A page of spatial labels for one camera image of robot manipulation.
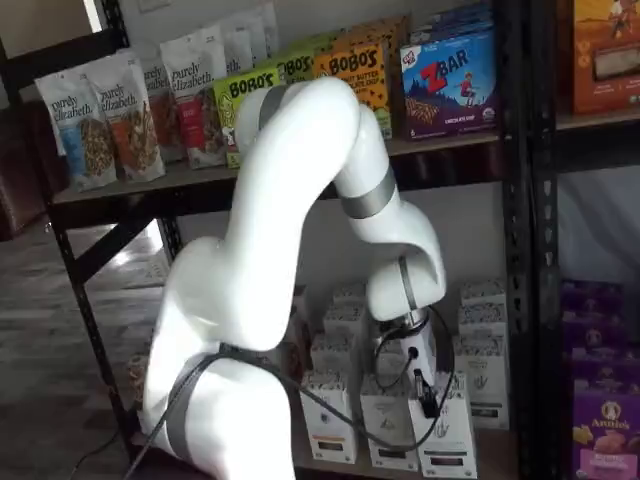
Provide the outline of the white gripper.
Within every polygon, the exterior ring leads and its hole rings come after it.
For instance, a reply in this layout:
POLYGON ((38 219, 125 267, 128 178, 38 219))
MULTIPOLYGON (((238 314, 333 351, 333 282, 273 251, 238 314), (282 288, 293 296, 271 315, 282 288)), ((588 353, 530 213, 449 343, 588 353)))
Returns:
POLYGON ((381 335, 374 350, 374 378, 382 391, 403 385, 410 396, 420 396, 425 417, 438 417, 435 373, 436 347, 428 318, 403 321, 381 335))

